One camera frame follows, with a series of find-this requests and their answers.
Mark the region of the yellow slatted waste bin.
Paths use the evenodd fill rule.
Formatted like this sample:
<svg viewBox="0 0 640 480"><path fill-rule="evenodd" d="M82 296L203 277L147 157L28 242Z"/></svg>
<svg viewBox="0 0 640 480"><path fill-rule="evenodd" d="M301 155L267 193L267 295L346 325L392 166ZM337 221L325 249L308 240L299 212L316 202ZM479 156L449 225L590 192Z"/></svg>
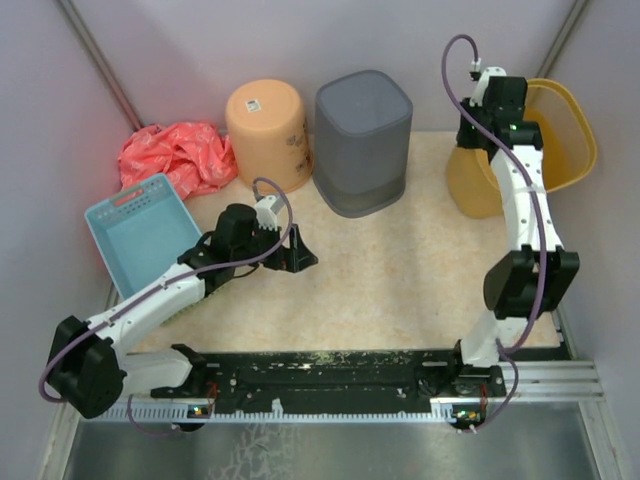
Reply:
<svg viewBox="0 0 640 480"><path fill-rule="evenodd" d="M596 140L578 102L562 84L530 79L524 118L537 122L541 129L547 192L573 185L590 173L597 159ZM464 215L485 219L502 214L499 186L484 150L456 146L447 163L446 179Z"/></svg>

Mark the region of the peach capybara print bucket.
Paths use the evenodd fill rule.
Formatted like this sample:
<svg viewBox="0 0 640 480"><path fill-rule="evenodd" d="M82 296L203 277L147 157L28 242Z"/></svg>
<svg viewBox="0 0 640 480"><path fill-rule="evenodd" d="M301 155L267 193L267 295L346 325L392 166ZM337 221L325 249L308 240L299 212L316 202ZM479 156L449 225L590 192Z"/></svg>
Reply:
<svg viewBox="0 0 640 480"><path fill-rule="evenodd" d="M306 113L293 86L269 78L246 83L229 97L225 119L245 185L265 177L288 193L310 178L313 158Z"/></svg>

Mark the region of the grey slatted waste bin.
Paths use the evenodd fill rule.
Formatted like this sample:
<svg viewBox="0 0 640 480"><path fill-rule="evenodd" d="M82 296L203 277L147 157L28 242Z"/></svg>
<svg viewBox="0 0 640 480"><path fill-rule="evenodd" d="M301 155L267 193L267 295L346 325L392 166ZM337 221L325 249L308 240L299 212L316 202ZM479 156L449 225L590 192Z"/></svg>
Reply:
<svg viewBox="0 0 640 480"><path fill-rule="evenodd" d="M317 91L313 181L332 211L360 218L403 196L412 117L409 97L378 70L343 76Z"/></svg>

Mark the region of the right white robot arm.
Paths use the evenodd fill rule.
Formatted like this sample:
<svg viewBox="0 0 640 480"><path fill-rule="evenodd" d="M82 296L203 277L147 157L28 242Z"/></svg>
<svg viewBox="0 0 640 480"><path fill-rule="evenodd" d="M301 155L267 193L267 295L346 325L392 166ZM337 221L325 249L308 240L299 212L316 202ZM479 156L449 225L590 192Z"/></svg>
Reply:
<svg viewBox="0 0 640 480"><path fill-rule="evenodd" d="M507 231L507 252L485 275L485 313L460 342L461 360L446 372L448 387L470 395L482 383L480 368L496 364L501 350L519 348L538 318L554 311L575 278L579 256L564 248L547 202L543 138L524 117L528 83L500 67L473 74L463 99L447 181L457 206L481 218L490 200L480 175L493 172Z"/></svg>

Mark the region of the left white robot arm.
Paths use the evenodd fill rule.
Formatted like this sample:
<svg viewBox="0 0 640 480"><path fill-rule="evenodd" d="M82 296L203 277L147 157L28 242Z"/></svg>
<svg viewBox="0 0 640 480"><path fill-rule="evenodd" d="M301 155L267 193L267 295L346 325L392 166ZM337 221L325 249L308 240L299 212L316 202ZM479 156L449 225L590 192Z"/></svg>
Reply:
<svg viewBox="0 0 640 480"><path fill-rule="evenodd" d="M201 354L184 344L156 353L132 350L166 320L235 279L240 267L298 273L316 265L297 224L278 225L277 213L287 205L275 196L254 206L229 205L213 230L141 291L88 320L63 320L38 382L40 395L92 419L122 397L201 394L208 384Z"/></svg>

